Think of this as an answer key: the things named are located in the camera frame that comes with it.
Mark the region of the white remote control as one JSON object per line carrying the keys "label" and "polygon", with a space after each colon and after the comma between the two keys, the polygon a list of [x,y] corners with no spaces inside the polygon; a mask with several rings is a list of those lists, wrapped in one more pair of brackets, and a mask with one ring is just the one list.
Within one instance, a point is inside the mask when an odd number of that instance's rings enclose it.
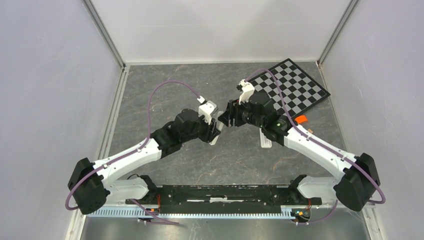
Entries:
{"label": "white remote control", "polygon": [[260,147],[263,149],[270,149],[272,147],[272,141],[269,140],[265,134],[259,129]]}

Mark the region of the small white remote with buttons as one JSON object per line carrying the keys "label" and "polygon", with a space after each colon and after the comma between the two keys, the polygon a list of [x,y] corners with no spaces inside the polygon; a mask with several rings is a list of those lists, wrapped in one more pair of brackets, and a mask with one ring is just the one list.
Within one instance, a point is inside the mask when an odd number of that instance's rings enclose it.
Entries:
{"label": "small white remote with buttons", "polygon": [[211,131],[211,137],[210,137],[211,141],[209,143],[209,145],[211,145],[211,146],[214,146],[217,143],[218,138],[221,134],[221,131],[224,127],[224,125],[218,120],[218,113],[217,113],[216,118],[214,120],[215,120],[215,124],[214,124],[212,131]]}

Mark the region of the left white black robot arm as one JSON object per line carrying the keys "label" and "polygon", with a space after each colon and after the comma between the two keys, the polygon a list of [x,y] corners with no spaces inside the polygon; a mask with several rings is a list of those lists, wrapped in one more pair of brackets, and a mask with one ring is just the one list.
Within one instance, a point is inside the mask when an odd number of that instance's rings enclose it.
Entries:
{"label": "left white black robot arm", "polygon": [[153,203],[157,190],[146,180],[122,180],[121,177],[145,164],[160,160],[181,149],[184,143],[199,139],[214,145],[223,123],[192,109],[183,109],[173,121],[155,130],[148,138],[111,157],[90,161],[79,160],[67,184],[67,210],[80,210],[84,215],[100,209],[107,202],[127,199]]}

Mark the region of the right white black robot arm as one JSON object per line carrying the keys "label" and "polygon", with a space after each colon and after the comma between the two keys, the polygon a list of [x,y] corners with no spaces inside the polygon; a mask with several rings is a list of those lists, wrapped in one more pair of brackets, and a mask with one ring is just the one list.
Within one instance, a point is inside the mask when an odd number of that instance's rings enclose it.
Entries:
{"label": "right white black robot arm", "polygon": [[334,198],[350,210],[359,212],[379,192],[380,178],[375,160],[367,153],[355,155],[341,150],[291,123],[291,119],[274,108],[264,92],[255,92],[249,99],[240,97],[228,102],[218,120],[227,127],[249,124],[258,127],[264,136],[281,146],[301,153],[326,169],[331,177],[302,176],[289,189],[289,199],[302,204],[308,198]]}

